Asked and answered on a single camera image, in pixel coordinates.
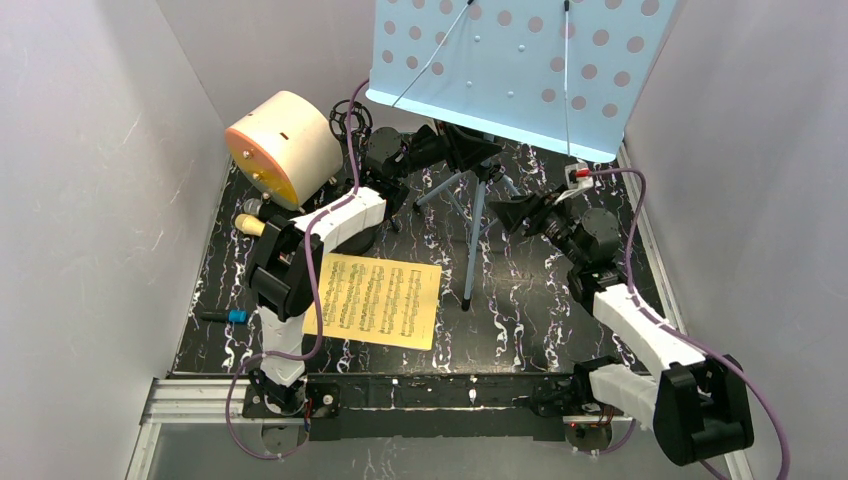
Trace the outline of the beige microphone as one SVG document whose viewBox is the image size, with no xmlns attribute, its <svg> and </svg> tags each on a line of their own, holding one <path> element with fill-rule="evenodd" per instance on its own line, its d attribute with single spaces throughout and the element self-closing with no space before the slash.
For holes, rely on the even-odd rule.
<svg viewBox="0 0 848 480">
<path fill-rule="evenodd" d="M 263 235 L 266 223 L 253 215 L 239 214 L 234 220 L 234 226 L 245 235 L 260 237 Z"/>
</svg>

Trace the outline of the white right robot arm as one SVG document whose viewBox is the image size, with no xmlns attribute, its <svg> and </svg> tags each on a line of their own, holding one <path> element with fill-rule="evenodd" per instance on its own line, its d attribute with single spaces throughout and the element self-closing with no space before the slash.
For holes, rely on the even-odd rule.
<svg viewBox="0 0 848 480">
<path fill-rule="evenodd" d="M 566 399 L 613 406 L 648 427 L 678 466 L 753 445 L 745 382 L 729 356 L 702 354 L 676 338 L 668 323 L 629 288 L 616 262 L 622 243 L 617 218 L 602 208 L 579 212 L 556 196 L 531 194 L 495 201 L 505 229 L 542 235 L 571 262 L 567 286 L 598 322 L 618 334 L 647 368 L 645 375 L 605 357 L 575 366 Z"/>
</svg>

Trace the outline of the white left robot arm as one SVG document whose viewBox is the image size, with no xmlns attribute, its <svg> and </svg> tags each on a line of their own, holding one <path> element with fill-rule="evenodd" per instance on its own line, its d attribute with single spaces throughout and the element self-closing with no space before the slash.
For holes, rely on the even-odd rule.
<svg viewBox="0 0 848 480">
<path fill-rule="evenodd" d="M 403 178 L 437 163 L 462 174 L 496 170 L 492 157 L 502 140 L 454 124 L 425 125 L 411 135 L 392 127 L 366 129 L 352 137 L 351 189 L 338 200 L 297 218 L 275 215 L 264 221 L 248 262 L 247 284 L 262 328 L 262 351 L 244 372 L 258 403 L 284 416 L 307 414 L 305 366 L 320 350 L 326 326 L 302 349 L 303 326 L 311 308 L 320 308 L 324 257 L 352 238 L 390 220 L 406 200 Z"/>
</svg>

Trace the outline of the black tripod microphone stand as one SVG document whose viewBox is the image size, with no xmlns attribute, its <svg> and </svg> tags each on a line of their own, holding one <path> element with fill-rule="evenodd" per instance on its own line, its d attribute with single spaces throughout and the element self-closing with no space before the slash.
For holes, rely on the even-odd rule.
<svg viewBox="0 0 848 480">
<path fill-rule="evenodd" d="M 405 202 L 409 188 L 398 179 L 381 173 L 377 167 L 367 162 L 369 140 L 373 128 L 373 118 L 370 111 L 360 102 L 355 101 L 350 106 L 349 100 L 337 102 L 328 117 L 333 136 L 343 142 L 350 136 L 355 150 L 355 172 L 361 187 L 376 191 L 386 200 L 384 220 L 395 233 L 400 232 L 400 226 L 395 216 Z"/>
</svg>

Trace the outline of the blue music stand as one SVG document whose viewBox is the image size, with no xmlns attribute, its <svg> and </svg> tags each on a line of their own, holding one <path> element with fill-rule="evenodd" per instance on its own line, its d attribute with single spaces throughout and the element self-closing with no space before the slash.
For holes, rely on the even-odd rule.
<svg viewBox="0 0 848 480">
<path fill-rule="evenodd" d="M 612 161 L 674 1 L 380 1 L 369 100 Z"/>
</svg>

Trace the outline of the black round microphone stand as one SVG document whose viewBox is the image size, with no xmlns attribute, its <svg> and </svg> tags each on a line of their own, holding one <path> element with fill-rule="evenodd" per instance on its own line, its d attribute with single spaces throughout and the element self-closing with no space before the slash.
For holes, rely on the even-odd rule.
<svg viewBox="0 0 848 480">
<path fill-rule="evenodd" d="M 367 253 L 376 241 L 376 233 L 379 226 L 368 227 L 354 234 L 349 239 L 339 244 L 333 253 L 351 256 L 361 256 Z"/>
</svg>

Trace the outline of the yellow sheet music page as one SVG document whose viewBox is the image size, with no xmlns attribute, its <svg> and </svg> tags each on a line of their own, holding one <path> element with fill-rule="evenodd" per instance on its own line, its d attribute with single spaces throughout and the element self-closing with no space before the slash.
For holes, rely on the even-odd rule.
<svg viewBox="0 0 848 480">
<path fill-rule="evenodd" d="M 328 254 L 319 275 L 323 336 L 427 351 L 441 279 L 439 265 Z"/>
</svg>

